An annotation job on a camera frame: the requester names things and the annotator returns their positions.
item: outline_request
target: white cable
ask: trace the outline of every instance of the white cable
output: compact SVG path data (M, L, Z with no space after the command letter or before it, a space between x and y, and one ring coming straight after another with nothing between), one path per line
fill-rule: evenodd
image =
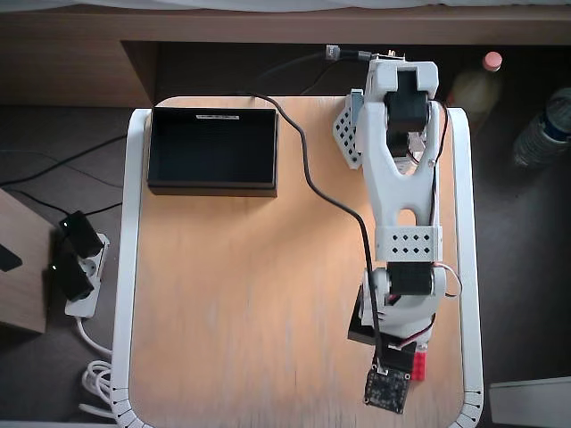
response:
M113 413L108 412L107 410L103 410L99 407L89 406L88 404L81 403L79 405L79 410L83 410L86 413L90 413L91 415L96 415L100 417L107 417L109 419L114 419Z
M99 343L95 343L86 333L83 328L83 323L80 317L75 317L76 324L78 326L79 334L85 340L89 346L98 350L99 352L111 356L111 350L108 350ZM102 361L97 359L92 361L87 365L87 369L83 372L81 376L81 384L86 389L86 391L99 397L108 405L111 403L111 363L107 361ZM108 410L104 410L99 407L90 406L88 404L81 403L79 409L84 412L90 413L91 415L107 417L109 419L114 419L115 416Z
M81 334L81 337L83 338L84 341L87 342L89 346L91 346L95 350L98 350L104 355L109 355L109 356L111 355L111 350L108 350L104 346L101 346L99 343L95 343L94 341L91 340L91 338L87 335L86 331L83 328L83 323L81 322L80 317L75 317L75 322L78 325L79 334Z
M458 296L460 296L462 294L462 290L464 289L464 286L462 285L462 282L460 281L460 278L459 278L458 274L456 273L456 271L454 269L452 269L450 266L448 266L444 263L440 263L440 262L433 263L433 266L435 266L437 268L438 267L443 268L443 269L447 270L448 272L450 272L454 276L454 279L456 280L456 282L458 283L459 292L457 294L446 293L446 297L458 297Z

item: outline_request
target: black box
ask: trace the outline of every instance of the black box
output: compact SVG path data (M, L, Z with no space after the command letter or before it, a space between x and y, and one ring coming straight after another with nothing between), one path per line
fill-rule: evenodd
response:
M155 194L276 197L276 111L153 108L147 184Z

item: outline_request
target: power strip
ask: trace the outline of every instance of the power strip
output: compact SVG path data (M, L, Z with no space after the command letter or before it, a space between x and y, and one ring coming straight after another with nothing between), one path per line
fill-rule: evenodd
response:
M93 257L82 259L78 257L78 263L87 275L87 279L93 285L93 291L85 299L76 301L67 301L65 304L65 313L72 317L91 318L95 313L97 299L99 298L99 288L101 286L101 275L103 266L107 259L107 251L109 249L109 239L104 234L97 234L103 243L103 248Z

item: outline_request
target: robotic arm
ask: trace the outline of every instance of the robotic arm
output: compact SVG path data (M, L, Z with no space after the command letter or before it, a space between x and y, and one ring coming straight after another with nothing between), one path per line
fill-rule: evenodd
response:
M369 371L364 401L396 413L402 413L414 354L426 350L446 290L444 269L434 264L443 257L440 111L431 101L437 87L433 62L372 55L364 94L352 90L334 124L350 167L362 164L376 224L376 260L386 262L373 272L376 314L368 272L363 276L349 338L376 344L377 317L382 349ZM416 160L412 152L421 157ZM411 158L417 166L408 173ZM414 213L415 226L399 225L402 210Z

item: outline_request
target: black cable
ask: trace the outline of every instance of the black cable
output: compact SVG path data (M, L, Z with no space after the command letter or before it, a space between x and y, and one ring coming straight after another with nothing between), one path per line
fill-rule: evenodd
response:
M434 172L432 175L432 205L430 206L430 217L429 217L429 220L431 222L432 222L432 217L434 215L434 206L436 204L436 165L438 164L440 156L443 154L444 139L446 138L446 131L448 130L448 110L446 108L446 104L439 100L433 100L433 101L439 103L444 109L444 127L443 127L443 134L440 137L440 147L438 148L438 154L434 158Z
M119 140L122 140L123 138L126 138L127 135L123 135L123 136L115 136L114 138L104 141L103 143L100 143L98 145L95 145L89 149L84 150L83 152L79 152L77 154L74 154L73 156L70 156L69 158L65 158L63 160L60 160L59 162L55 163L54 165L52 165L51 167L48 167L46 169L43 169L35 174L32 174L31 176L27 176L24 178L16 178L14 180L8 180L8 181L4 181L2 183L0 183L0 187L4 186L4 185L17 185L19 183L24 183L26 181L30 181L33 180L34 178L38 178L43 176L44 174L47 174L50 171L53 171L56 168L59 168L61 165L70 162L70 161L74 161L77 158L80 158L81 156L85 156L88 153L94 152L95 150L101 149L102 147L105 147L106 145L115 143Z
M363 249L365 251L365 263L367 265L368 289L369 289L370 299L371 299L371 310L373 313L373 330L375 332L375 345L376 345L375 346L375 357L376 357L377 362L379 362L379 365L380 365L380 358L381 358L383 343L382 343L382 339L381 339L381 332L379 329L378 316L376 316L376 314L378 313L377 295L376 295L376 287L375 287L374 278L373 278L373 264L371 261L371 251L370 251L369 244L368 244L367 227L365 226L365 222L363 221L363 218L356 211L352 210L351 208L347 207L346 205L343 205L339 201L336 201L332 197L326 195L325 193L323 193L321 190L319 190L315 186L315 184L313 183L313 180L311 179L311 174L310 174L310 166L309 166L308 154L307 154L307 139L305 137L305 132L303 131L302 127L300 127L297 123L295 123L295 121L293 119L291 119L286 114L286 112L284 111L282 106L276 100L274 100L273 98L270 98L266 95L255 94L252 92L245 92L244 94L250 95L250 96L253 96L256 98L260 98L261 100L265 100L268 103L272 103L276 107L277 111L279 111L279 114L282 116L282 118L284 118L284 120L292 128L294 128L300 135L300 138L302 140L303 175L305 176L305 181L307 182L310 189L317 196L319 196L321 199L331 203L332 205L336 206L338 209L345 211L347 214L349 214L350 216L355 218L355 220L357 220L357 222L359 223L360 233L361 233L361 237L363 240Z
M309 91L311 91L312 89L315 88L315 86L317 86L317 84L319 83L319 81L339 62L344 62L347 61L346 58L342 58L339 59L335 62L331 62L328 65L326 65L322 71L319 72L319 74L313 79L313 83L311 83L310 85L306 86L301 92L300 95L306 95Z
M108 206L108 207L101 208L100 210L95 210L95 211L86 212L86 213L84 213L84 215L85 215L86 217L87 217L87 216L93 216L93 215L95 215L95 214L99 214L100 212L104 212L104 211L107 211L107 210L112 210L113 208L119 207L119 206L122 205L122 204L123 204L123 202L117 202L117 203L114 203L113 205L110 205L110 206Z
M271 67L270 69L267 69L266 71L261 73L259 76L254 78L252 82L262 80L263 78L266 78L270 74L277 73L278 71L281 71L283 69L287 69L288 67L292 67L293 65L300 64L302 62L311 61L311 60L316 60L318 58L325 59L325 52L310 53L309 55L300 56L300 57L294 58L290 61L282 62L281 64L278 64L274 67Z
M44 157L44 158L46 158L46 159L49 159L50 161L53 161L53 162L59 162L59 161L60 161L59 159L55 158L55 157L52 156L52 155L49 155L49 154L44 153L44 152L38 152L38 151L36 151L36 150L0 149L0 153L26 153L26 154L36 154L37 156L42 156L42 157ZM110 187L115 187L115 188L118 188L118 189L122 189L122 188L123 188L122 185L116 185L116 184L111 183L111 182L109 182L109 181L107 181L107 180L104 180L104 179L102 179L102 178L99 178L99 177L97 177L97 176L94 176L93 174L91 174L91 173L89 173L89 172L86 172L86 171L84 171L84 170L82 170L82 169L75 168L75 167L72 166L72 165L63 165L63 166L64 166L65 168L68 168L68 169L71 169L71 170L73 170L73 171L75 171L75 172L78 172L79 174L82 174L82 175L84 175L84 176L86 176L86 177L93 178L94 180L96 180L96 181L98 181L99 183L102 183L102 184L104 184L104 185L108 185L108 186L110 186Z
M410 149L407 149L407 155L415 165L418 165L418 160L414 157L414 153Z
M444 138L446 137L446 130L448 129L448 110L447 110L447 106L446 103L443 103L442 101L439 100L434 100L437 103L440 104L440 106L443 108L444 110L444 129L443 129L443 135L440 138L440 147L438 148L438 154L436 155L436 159L434 159L434 167L436 167L436 163L438 162L438 160L440 159L440 156L443 154L443 150L444 150Z
M18 189L5 189L5 190L8 192L15 192L15 193L23 194L28 199L31 199L32 201L39 203L40 205L44 205L45 207L51 208L52 210L58 210L58 211L62 212L63 214L65 214L66 216L70 215L70 213L68 211L64 210L63 208L56 207L55 205L52 205L51 203L40 201L37 197L32 196L31 194L29 194L28 192L24 192L23 190L18 190Z

